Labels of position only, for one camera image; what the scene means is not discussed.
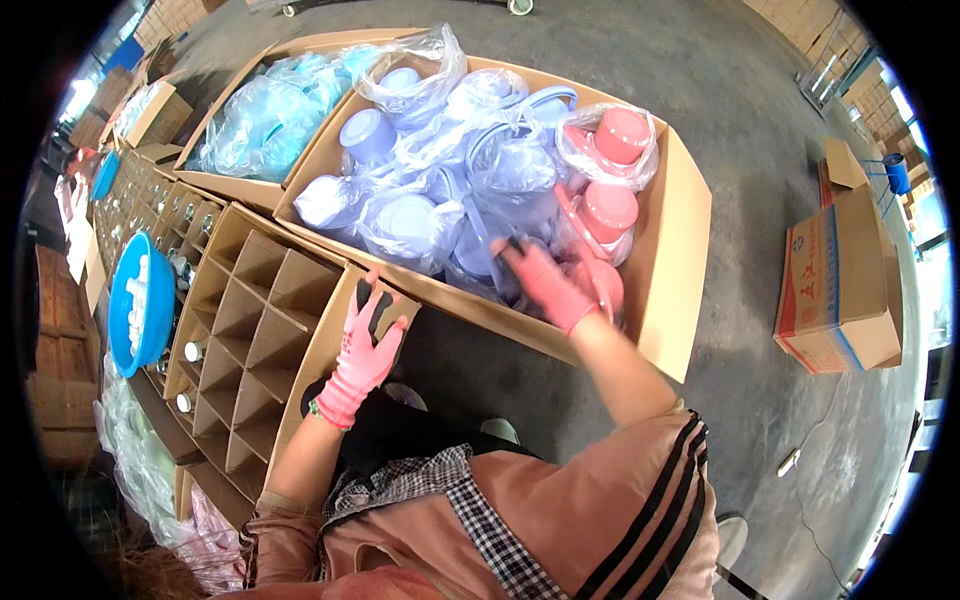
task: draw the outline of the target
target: black garment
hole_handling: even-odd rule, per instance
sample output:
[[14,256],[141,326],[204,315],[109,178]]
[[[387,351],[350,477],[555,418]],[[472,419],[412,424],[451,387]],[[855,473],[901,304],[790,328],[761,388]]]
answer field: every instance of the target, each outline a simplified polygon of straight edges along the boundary
[[[300,413],[305,418],[310,413],[310,400],[323,390],[327,379],[311,384],[303,393]],[[436,456],[460,444],[470,444],[475,456],[495,450],[537,456],[522,445],[466,429],[397,402],[379,388],[374,388],[357,410],[356,423],[344,435],[333,480],[336,481],[342,462],[357,469],[362,476],[370,477],[386,467],[389,460]]]

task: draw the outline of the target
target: pink glove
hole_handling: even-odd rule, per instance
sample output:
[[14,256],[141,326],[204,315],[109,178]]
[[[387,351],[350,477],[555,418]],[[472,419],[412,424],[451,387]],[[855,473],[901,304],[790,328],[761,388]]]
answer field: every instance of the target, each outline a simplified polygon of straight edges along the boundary
[[401,316],[379,343],[374,341],[373,333],[383,311],[394,302],[390,294],[382,291],[371,298],[376,278],[377,272],[371,271],[357,282],[344,322],[337,370],[311,402],[314,415],[323,417],[339,429],[347,430],[353,426],[360,403],[387,377],[407,325],[407,318]]
[[509,242],[503,239],[494,241],[491,250],[507,261],[527,296],[566,335],[570,335],[574,325],[590,311],[600,308],[566,278],[557,263],[540,246],[526,240],[518,244],[511,238]]

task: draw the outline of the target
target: cable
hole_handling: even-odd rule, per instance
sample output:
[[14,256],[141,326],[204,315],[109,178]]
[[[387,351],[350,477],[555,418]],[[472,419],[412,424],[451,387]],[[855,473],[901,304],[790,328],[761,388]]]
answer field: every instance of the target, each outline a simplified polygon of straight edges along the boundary
[[[843,382],[844,377],[846,377],[846,376],[847,376],[847,374],[846,374],[845,372],[844,372],[842,375],[840,375],[840,380],[837,381],[837,387],[836,387],[835,390],[833,390],[833,401],[830,403],[829,408],[827,408],[827,413],[824,414],[824,417],[823,417],[822,419],[820,419],[820,420],[818,420],[816,423],[814,423],[813,427],[811,427],[810,430],[806,433],[806,437],[804,438],[804,442],[803,442],[802,444],[800,444],[800,450],[798,451],[798,459],[799,459],[799,453],[800,453],[800,451],[803,451],[804,447],[806,446],[806,443],[810,440],[810,436],[813,435],[813,432],[816,431],[817,428],[820,427],[820,425],[823,425],[823,424],[827,421],[827,418],[830,416],[830,413],[833,412],[833,407],[834,407],[834,406],[836,405],[836,403],[837,403],[837,397],[840,395],[840,394],[839,394],[839,393],[840,393],[840,384]],[[847,591],[847,586],[844,586],[844,585],[843,585],[843,582],[840,581],[840,576],[837,575],[837,569],[836,569],[835,566],[833,566],[833,560],[832,560],[829,556],[827,556],[827,553],[824,552],[823,549],[821,549],[820,543],[817,542],[817,534],[814,533],[813,529],[812,529],[809,525],[806,524],[806,515],[805,515],[805,512],[804,512],[804,501],[801,500],[801,498],[800,498],[800,461],[799,461],[799,460],[798,460],[797,463],[794,465],[794,468],[797,470],[797,478],[794,479],[794,482],[793,482],[793,490],[794,490],[794,492],[797,494],[797,502],[800,503],[800,521],[801,521],[801,523],[804,524],[804,527],[806,527],[806,530],[807,530],[808,532],[810,532],[810,536],[813,538],[813,545],[817,548],[817,552],[820,553],[820,556],[822,556],[822,557],[824,557],[825,559],[827,559],[827,562],[828,562],[829,565],[830,565],[830,572],[833,573],[833,579],[836,580],[837,585],[840,586],[840,589],[843,590],[844,592],[846,592],[846,591]]]

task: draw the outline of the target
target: blue plastic basin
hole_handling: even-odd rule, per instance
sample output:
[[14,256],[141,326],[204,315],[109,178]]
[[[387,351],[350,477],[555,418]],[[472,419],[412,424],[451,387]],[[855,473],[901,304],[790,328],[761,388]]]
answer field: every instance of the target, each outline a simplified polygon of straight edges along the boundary
[[117,176],[117,167],[120,166],[120,158],[111,150],[104,164],[100,165],[100,171],[97,172],[97,179],[93,181],[93,190],[90,192],[90,198],[93,200],[102,200],[107,196],[107,192],[113,186],[113,179]]
[[[127,279],[140,275],[140,256],[147,255],[147,299],[143,315],[143,333],[136,355],[130,354],[130,322],[133,294],[127,291]],[[107,319],[110,352],[113,363],[124,377],[131,377],[139,367],[155,363],[170,340],[174,322],[174,270],[170,261],[138,231],[120,256],[113,285],[110,288],[110,311]]]

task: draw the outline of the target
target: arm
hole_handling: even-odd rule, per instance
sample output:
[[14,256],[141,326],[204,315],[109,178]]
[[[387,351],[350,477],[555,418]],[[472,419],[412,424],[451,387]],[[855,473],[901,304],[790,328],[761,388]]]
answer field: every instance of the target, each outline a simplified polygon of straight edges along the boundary
[[569,336],[619,429],[665,415],[677,402],[666,380],[597,310],[553,259],[530,242],[493,242],[527,295]]
[[372,333],[394,301],[383,292],[372,295],[376,279],[374,270],[357,283],[344,323],[337,370],[311,402],[313,414],[300,424],[265,487],[292,505],[312,507],[326,499],[344,432],[353,426],[360,403],[383,383],[394,364],[407,319],[397,319],[379,344],[373,345]]

